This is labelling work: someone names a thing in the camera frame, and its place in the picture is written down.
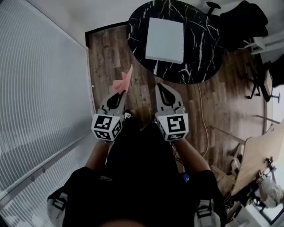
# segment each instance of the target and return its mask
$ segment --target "frosted glass panel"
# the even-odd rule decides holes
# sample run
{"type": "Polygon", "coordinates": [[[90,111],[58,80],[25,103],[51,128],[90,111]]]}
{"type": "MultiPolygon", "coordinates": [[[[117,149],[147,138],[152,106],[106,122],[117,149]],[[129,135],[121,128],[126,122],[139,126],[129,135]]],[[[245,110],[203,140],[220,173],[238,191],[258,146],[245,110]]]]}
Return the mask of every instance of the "frosted glass panel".
{"type": "Polygon", "coordinates": [[[3,0],[0,199],[91,121],[86,50],[25,0],[3,0]]]}
{"type": "Polygon", "coordinates": [[[96,139],[93,133],[25,188],[0,212],[11,227],[53,227],[47,215],[47,197],[84,166],[96,139]]]}

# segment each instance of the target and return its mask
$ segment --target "marble tabletop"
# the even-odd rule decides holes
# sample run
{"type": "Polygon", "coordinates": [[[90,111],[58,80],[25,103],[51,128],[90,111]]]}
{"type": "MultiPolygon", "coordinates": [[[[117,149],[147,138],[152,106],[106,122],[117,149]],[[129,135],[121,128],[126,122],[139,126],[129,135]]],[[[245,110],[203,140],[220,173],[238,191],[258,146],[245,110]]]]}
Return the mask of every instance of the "marble tabletop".
{"type": "Polygon", "coordinates": [[[137,8],[129,18],[126,37],[136,59],[156,76],[180,84],[203,82],[223,63],[224,47],[218,29],[199,9],[177,0],[154,0],[137,8]],[[145,59],[150,17],[184,24],[184,62],[145,59]]]}

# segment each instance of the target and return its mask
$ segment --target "black and white shoe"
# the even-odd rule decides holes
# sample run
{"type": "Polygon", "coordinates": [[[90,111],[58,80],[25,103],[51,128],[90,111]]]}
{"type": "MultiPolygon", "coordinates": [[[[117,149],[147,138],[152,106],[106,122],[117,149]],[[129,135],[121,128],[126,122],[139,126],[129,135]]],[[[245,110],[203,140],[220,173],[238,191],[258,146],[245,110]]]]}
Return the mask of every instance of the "black and white shoe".
{"type": "Polygon", "coordinates": [[[128,119],[128,118],[132,118],[133,114],[130,112],[130,110],[125,110],[124,111],[124,120],[128,119]]]}

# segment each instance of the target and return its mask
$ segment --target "white rectangular box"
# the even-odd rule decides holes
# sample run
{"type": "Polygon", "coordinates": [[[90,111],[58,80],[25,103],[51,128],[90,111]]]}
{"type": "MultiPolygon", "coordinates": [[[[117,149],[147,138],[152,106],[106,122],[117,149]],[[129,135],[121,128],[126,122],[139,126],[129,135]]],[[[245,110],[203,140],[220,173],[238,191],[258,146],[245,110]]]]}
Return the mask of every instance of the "white rectangular box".
{"type": "Polygon", "coordinates": [[[183,63],[183,23],[150,17],[146,59],[183,63]]]}

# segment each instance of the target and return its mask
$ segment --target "baseboard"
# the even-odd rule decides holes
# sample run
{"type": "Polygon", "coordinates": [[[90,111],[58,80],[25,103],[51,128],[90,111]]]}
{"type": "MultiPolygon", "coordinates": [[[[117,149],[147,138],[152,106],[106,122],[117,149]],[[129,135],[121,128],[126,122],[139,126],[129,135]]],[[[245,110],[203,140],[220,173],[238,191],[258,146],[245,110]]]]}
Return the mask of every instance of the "baseboard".
{"type": "Polygon", "coordinates": [[[106,30],[106,29],[109,29],[109,28],[122,26],[122,25],[127,25],[127,21],[110,24],[110,25],[107,25],[107,26],[104,26],[104,27],[99,27],[97,29],[85,32],[86,47],[90,48],[90,42],[89,42],[89,35],[90,34],[96,33],[98,31],[103,31],[103,30],[106,30]]]}

